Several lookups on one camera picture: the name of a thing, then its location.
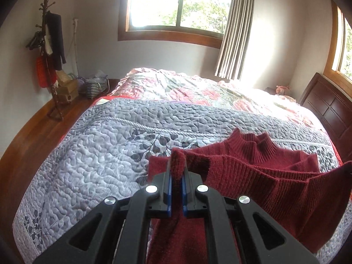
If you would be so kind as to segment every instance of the coat rack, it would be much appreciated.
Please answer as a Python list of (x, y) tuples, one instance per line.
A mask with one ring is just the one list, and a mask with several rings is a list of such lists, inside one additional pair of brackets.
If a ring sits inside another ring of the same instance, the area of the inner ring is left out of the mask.
[[(42, 34), (43, 37), (45, 37), (45, 25), (46, 25), (46, 14), (48, 11), (48, 8), (52, 5), (55, 4), (55, 2), (51, 3), (50, 5), (48, 5), (49, 0), (44, 0), (43, 3), (41, 3), (40, 5), (42, 6), (39, 10), (43, 11), (43, 19), (42, 19), (42, 25), (36, 25), (37, 28), (41, 28), (42, 29)], [(54, 88), (54, 84), (52, 83), (51, 77), (50, 77), (50, 71), (49, 71), (49, 64), (48, 64), (48, 55), (45, 51), (45, 42), (42, 44), (41, 46), (41, 50), (40, 50), (40, 54), (43, 55), (45, 57), (45, 75), (46, 75), (46, 80), (49, 84), (49, 90), (51, 92), (52, 95), (52, 99), (54, 100), (54, 107), (50, 109), (50, 111), (48, 112), (47, 116), (51, 117), (53, 111), (56, 109), (59, 113), (59, 119), (60, 120), (64, 120), (64, 117), (62, 115), (61, 109), (60, 109), (60, 103), (59, 100), (57, 98), (57, 93), (56, 90)]]

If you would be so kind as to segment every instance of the window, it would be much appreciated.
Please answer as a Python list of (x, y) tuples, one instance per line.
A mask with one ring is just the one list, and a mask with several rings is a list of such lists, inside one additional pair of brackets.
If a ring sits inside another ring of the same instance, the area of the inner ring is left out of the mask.
[(121, 0), (119, 40), (170, 40), (220, 48), (231, 0)]
[(334, 2), (332, 10), (333, 31), (324, 75), (352, 97), (352, 29)]

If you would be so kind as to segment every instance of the sweater collar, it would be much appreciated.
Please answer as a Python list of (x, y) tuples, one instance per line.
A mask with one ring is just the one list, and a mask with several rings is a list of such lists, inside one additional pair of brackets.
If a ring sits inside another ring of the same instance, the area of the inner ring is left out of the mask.
[(279, 149), (267, 133), (241, 134), (237, 128), (225, 141), (236, 155), (250, 164), (261, 164), (271, 159)]

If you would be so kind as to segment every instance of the metal screw head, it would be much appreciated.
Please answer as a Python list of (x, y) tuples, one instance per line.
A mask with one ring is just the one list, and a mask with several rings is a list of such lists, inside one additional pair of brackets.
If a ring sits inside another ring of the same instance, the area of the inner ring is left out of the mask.
[(145, 188), (145, 190), (152, 194), (152, 193), (155, 193), (157, 190), (158, 190), (158, 187), (157, 186), (154, 186), (154, 185), (149, 185)]
[(239, 202), (243, 203), (243, 204), (247, 204), (251, 201), (251, 199), (246, 196), (246, 195), (242, 195), (238, 198)]
[(201, 193), (208, 191), (208, 189), (209, 188), (205, 184), (201, 184), (201, 185), (197, 186), (197, 190), (200, 191)]
[(113, 196), (109, 196), (106, 199), (104, 199), (104, 202), (107, 205), (112, 205), (116, 202), (116, 199)]

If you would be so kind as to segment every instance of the tree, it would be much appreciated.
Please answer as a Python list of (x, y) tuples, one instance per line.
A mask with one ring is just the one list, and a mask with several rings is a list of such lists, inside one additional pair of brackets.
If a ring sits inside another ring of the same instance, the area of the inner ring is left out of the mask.
[(347, 77), (352, 79), (352, 29), (348, 22), (346, 21), (346, 45), (345, 45), (346, 55), (341, 67), (341, 72)]
[[(225, 33), (231, 0), (184, 0), (181, 24), (186, 27)], [(177, 10), (163, 15), (163, 25), (175, 25)]]

